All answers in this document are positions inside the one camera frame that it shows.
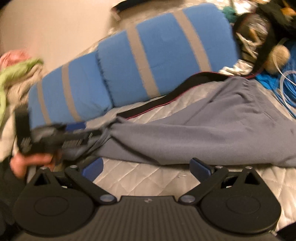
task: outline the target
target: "quilted mattress pad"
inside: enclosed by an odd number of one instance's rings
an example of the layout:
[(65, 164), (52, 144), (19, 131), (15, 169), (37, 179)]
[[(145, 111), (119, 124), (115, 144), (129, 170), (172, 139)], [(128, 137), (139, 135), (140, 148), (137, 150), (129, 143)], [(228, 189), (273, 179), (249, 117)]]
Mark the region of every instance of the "quilted mattress pad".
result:
[[(194, 87), (185, 92), (172, 103), (155, 108), (145, 114), (131, 119), (136, 123), (147, 123), (161, 119), (180, 111), (188, 105), (206, 97), (221, 83), (210, 82)], [(287, 111), (277, 102), (273, 94), (258, 83), (258, 88), (288, 118)], [(144, 103), (136, 103), (114, 108), (105, 116), (87, 122), (87, 128), (98, 128), (111, 121), (116, 113), (138, 107)], [(178, 199), (199, 184), (189, 171), (189, 165), (154, 166), (121, 160), (104, 158), (104, 170), (94, 183), (110, 192), (118, 199), (122, 195), (132, 196), (174, 196)], [(254, 166), (260, 176), (270, 187), (282, 206), (282, 213), (277, 230), (296, 221), (296, 169), (281, 168), (273, 165)], [(229, 167), (230, 170), (241, 170), (242, 166)]]

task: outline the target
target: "gray sweatpants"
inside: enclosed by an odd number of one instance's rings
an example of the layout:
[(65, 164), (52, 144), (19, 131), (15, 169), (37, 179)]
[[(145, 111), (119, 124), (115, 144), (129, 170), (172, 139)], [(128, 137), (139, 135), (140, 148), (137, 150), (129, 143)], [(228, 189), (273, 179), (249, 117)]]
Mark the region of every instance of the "gray sweatpants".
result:
[(97, 156), (150, 164), (272, 163), (296, 166), (295, 124), (256, 87), (231, 77), (183, 110), (147, 124), (116, 118), (90, 149)]

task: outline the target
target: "fuzzy beige ball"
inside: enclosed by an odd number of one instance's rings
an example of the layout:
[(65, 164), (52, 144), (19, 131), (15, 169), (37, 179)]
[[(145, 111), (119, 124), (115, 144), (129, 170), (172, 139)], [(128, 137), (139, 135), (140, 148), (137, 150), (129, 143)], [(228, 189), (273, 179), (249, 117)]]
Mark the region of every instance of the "fuzzy beige ball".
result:
[(284, 45), (277, 45), (272, 49), (264, 64), (265, 70), (270, 74), (276, 74), (278, 72), (274, 64), (273, 55), (275, 55), (274, 59), (279, 69), (281, 69), (290, 59), (290, 51)]

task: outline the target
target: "beige wall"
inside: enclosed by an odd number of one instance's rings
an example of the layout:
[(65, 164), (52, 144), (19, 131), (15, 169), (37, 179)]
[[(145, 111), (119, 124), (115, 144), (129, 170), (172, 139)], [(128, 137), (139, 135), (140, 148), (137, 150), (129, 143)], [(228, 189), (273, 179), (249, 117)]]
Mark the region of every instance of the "beige wall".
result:
[(51, 71), (107, 35), (112, 2), (13, 0), (0, 17), (0, 50), (26, 48)]

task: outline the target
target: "mattress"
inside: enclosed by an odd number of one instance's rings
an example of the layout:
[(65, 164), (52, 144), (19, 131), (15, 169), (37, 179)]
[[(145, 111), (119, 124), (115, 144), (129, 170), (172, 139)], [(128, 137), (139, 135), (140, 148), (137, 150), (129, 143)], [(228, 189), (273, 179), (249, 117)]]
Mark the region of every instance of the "mattress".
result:
[[(155, 108), (145, 114), (131, 119), (136, 123), (147, 123), (161, 119), (180, 111), (188, 105), (206, 97), (217, 88), (220, 82), (210, 82), (190, 89), (172, 103)], [(288, 118), (288, 112), (277, 102), (273, 94), (258, 83), (258, 88)], [(111, 121), (116, 113), (138, 107), (145, 103), (136, 103), (114, 108), (105, 116), (88, 121), (87, 128), (98, 128)], [(132, 163), (121, 160), (103, 158), (104, 170), (94, 183), (118, 199), (122, 195), (131, 196), (174, 196), (178, 199), (182, 194), (194, 188), (199, 182), (189, 171), (189, 165), (154, 166)], [(243, 166), (229, 167), (239, 171)], [(254, 166), (260, 176), (270, 187), (282, 206), (282, 213), (277, 230), (296, 221), (296, 169), (281, 168), (273, 165)]]

